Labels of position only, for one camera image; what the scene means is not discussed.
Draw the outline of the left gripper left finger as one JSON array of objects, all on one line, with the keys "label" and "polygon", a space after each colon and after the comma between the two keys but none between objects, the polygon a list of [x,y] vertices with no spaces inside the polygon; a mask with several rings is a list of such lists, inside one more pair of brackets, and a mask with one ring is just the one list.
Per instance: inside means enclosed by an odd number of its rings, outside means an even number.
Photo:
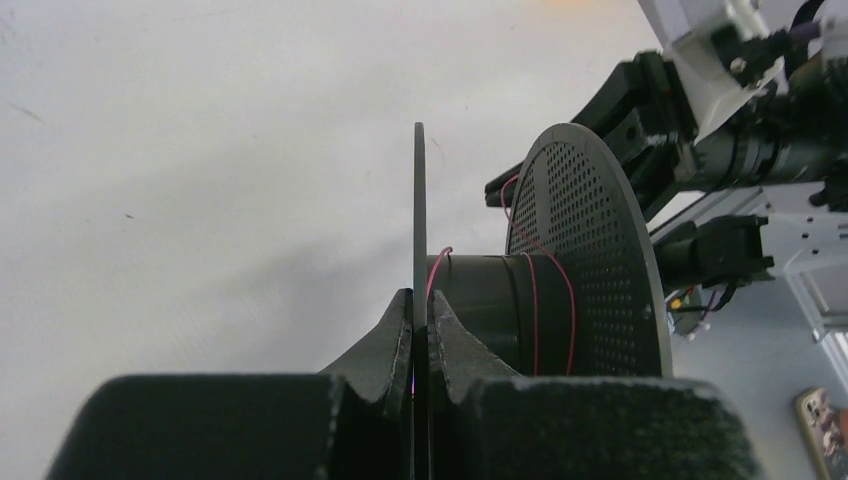
[{"label": "left gripper left finger", "polygon": [[321,372],[338,385],[330,479],[408,479],[412,446],[413,291]]}]

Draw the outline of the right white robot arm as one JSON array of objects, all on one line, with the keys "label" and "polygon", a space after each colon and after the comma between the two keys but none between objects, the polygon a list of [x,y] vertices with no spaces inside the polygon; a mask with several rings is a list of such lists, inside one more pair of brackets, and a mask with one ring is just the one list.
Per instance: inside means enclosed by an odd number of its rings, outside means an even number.
[{"label": "right white robot arm", "polygon": [[508,253],[550,252],[572,276],[583,354],[692,337],[774,279],[815,340],[845,334],[847,64],[810,58],[708,132],[682,66],[640,53],[484,198],[514,214]]}]

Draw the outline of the black cable spool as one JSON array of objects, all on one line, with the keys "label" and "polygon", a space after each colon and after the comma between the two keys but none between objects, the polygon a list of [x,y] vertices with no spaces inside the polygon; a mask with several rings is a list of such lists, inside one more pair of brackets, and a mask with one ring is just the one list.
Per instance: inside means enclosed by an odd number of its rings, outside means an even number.
[{"label": "black cable spool", "polygon": [[635,194],[607,145],[560,123],[532,144],[501,254],[415,239],[413,362],[425,372],[431,294],[523,375],[668,377],[663,287]]}]

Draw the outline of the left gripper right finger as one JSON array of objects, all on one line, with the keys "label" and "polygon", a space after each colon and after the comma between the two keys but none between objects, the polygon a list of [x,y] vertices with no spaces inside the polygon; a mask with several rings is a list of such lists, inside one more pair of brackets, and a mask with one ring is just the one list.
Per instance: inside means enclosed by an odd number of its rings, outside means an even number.
[{"label": "left gripper right finger", "polygon": [[429,300],[427,400],[431,475],[434,479],[487,479],[497,421],[492,388],[518,372],[459,321],[445,295]]}]

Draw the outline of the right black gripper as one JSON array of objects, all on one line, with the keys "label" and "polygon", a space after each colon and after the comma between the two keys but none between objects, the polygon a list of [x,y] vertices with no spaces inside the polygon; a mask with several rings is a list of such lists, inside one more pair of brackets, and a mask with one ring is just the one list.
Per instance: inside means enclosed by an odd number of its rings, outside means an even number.
[{"label": "right black gripper", "polygon": [[[618,63],[572,122],[601,138],[618,160],[645,220],[701,181],[699,128],[673,63],[643,51]],[[484,186],[487,207],[511,207],[524,159]]]}]

